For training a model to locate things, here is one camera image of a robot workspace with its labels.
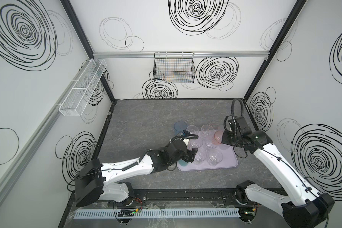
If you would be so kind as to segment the lilac plastic tray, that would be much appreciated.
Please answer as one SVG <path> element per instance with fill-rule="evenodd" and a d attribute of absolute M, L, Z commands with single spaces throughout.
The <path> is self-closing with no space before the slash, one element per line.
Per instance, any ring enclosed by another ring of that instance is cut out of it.
<path fill-rule="evenodd" d="M 238 166 L 237 156 L 232 146 L 216 141 L 214 135 L 221 136 L 221 131 L 209 131 L 209 135 L 198 132 L 199 139 L 188 144 L 189 149 L 198 150 L 193 162 L 180 160 L 177 168 L 180 171 L 201 171 L 213 169 L 235 168 Z"/>

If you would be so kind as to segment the clear dimpled glass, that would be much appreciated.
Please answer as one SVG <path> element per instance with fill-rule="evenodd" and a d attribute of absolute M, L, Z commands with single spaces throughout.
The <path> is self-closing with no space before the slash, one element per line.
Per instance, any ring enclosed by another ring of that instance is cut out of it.
<path fill-rule="evenodd" d="M 209 124 L 205 124 L 201 127 L 201 135 L 204 138 L 211 136 L 213 131 L 214 131 L 214 128 Z"/>

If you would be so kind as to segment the blue translucent tall cup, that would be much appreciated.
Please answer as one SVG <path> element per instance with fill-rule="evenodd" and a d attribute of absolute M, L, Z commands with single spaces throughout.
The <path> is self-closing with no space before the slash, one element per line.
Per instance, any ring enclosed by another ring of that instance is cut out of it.
<path fill-rule="evenodd" d="M 177 121 L 174 124 L 174 134 L 177 135 L 179 133 L 182 133 L 183 130 L 187 129 L 187 124 L 184 121 Z"/>

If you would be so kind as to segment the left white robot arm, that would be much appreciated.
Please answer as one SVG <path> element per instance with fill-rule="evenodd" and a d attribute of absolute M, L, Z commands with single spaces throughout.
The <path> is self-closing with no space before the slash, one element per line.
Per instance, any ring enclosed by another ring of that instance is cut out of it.
<path fill-rule="evenodd" d="M 98 200 L 131 203 L 135 194 L 132 185 L 125 180 L 165 171 L 180 160 L 193 162 L 198 149 L 189 150 L 187 146 L 187 139 L 175 140 L 165 147 L 146 150 L 141 157 L 127 161 L 90 161 L 74 177 L 76 206 L 88 206 Z"/>

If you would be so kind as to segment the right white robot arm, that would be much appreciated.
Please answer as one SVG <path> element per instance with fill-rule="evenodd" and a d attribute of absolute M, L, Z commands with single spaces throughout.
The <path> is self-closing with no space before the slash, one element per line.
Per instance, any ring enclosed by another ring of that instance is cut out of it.
<path fill-rule="evenodd" d="M 237 185 L 235 195 L 239 204 L 261 204 L 282 216 L 291 228 L 314 228 L 328 223 L 333 198 L 304 180 L 265 132 L 253 132 L 242 116 L 225 117 L 223 126 L 222 143 L 242 148 L 258 158 L 286 192 L 281 195 L 247 180 Z"/>

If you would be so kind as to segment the pink translucent cup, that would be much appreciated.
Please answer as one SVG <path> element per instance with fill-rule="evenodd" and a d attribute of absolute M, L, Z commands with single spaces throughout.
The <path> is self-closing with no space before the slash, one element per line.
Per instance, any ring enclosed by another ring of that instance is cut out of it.
<path fill-rule="evenodd" d="M 223 131 L 216 131 L 214 134 L 214 139 L 218 144 L 222 144 Z"/>

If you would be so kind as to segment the clear faceted glass tumbler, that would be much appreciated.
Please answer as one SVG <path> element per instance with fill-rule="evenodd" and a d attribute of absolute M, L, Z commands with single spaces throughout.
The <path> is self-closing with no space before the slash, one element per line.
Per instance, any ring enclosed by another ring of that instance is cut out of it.
<path fill-rule="evenodd" d="M 204 143 L 204 141 L 203 141 L 203 139 L 202 138 L 198 138 L 198 139 L 192 139 L 192 140 L 190 140 L 190 146 L 192 147 L 192 148 L 201 148 L 202 146 L 203 146 L 203 143 Z"/>

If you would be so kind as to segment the teal translucent cup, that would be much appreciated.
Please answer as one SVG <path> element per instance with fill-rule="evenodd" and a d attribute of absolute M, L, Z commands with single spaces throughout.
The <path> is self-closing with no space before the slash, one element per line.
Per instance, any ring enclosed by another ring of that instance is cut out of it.
<path fill-rule="evenodd" d="M 186 166 L 188 165 L 188 162 L 186 162 L 186 161 L 184 161 L 184 160 L 179 160 L 179 161 L 178 161 L 178 164 L 179 164 L 179 166 L 181 166 L 181 167 L 186 167 Z"/>

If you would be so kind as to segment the clear glass front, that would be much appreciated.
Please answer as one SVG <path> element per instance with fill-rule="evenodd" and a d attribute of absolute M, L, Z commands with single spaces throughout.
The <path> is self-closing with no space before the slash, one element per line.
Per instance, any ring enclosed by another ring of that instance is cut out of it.
<path fill-rule="evenodd" d="M 200 165 L 206 160 L 206 158 L 207 158 L 207 152 L 203 148 L 199 148 L 194 157 L 193 164 Z"/>

